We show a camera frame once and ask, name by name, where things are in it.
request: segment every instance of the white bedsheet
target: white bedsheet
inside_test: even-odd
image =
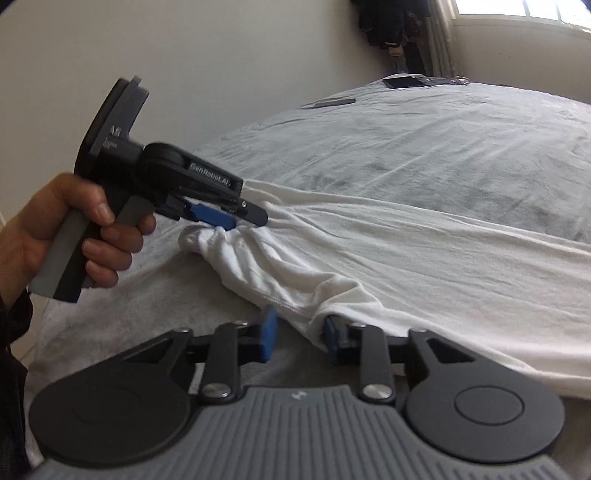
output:
[[[250,181],[263,228],[189,226],[181,248],[312,341],[326,316],[430,329],[591,398],[591,245],[448,213]]]

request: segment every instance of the gray fabric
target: gray fabric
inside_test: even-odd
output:
[[[282,113],[196,153],[244,178],[589,240],[591,106],[479,84],[389,90],[375,82],[343,95],[357,102]],[[27,379],[27,405],[49,382],[171,327],[210,333],[256,315],[202,258],[178,250],[184,226],[161,220],[117,288],[84,292],[75,306],[50,303]],[[355,382],[353,369],[331,367],[291,327],[282,324],[279,333],[272,362],[245,367],[245,383]],[[574,427],[568,433],[574,433],[561,439],[556,458],[585,479],[589,435],[574,438],[577,428],[591,431],[590,409],[567,403]]]

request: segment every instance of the metal screw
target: metal screw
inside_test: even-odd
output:
[[[224,383],[208,383],[202,392],[209,398],[225,398],[232,393],[232,389]]]
[[[373,398],[374,400],[385,400],[386,398],[390,398],[390,396],[392,396],[392,389],[387,385],[372,383],[365,385],[363,388],[363,394],[368,398]]]

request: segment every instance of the phone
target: phone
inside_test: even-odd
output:
[[[410,75],[402,77],[392,77],[382,80],[390,88],[411,88],[411,87],[425,87],[426,84]]]

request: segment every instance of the human hand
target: human hand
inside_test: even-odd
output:
[[[115,215],[100,186],[72,174],[58,175],[0,231],[0,296],[5,305],[12,305],[37,275],[71,207],[102,227],[103,240],[87,239],[82,244],[86,272],[96,287],[115,286],[117,271],[131,266],[131,254],[144,246],[143,235],[156,228],[153,215],[144,216],[137,227],[113,223]]]

